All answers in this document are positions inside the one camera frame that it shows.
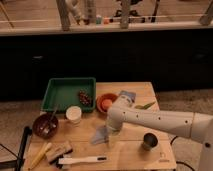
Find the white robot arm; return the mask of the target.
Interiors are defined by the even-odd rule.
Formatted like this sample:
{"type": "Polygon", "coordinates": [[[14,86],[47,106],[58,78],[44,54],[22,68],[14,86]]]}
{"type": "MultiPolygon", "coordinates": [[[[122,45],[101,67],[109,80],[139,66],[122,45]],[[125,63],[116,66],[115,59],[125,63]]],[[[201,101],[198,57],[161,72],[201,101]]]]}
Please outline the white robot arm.
{"type": "Polygon", "coordinates": [[[107,111],[109,133],[120,132],[124,123],[189,138],[202,144],[198,171],[213,171],[213,116],[194,112],[152,111],[129,107],[119,97],[107,111]]]}

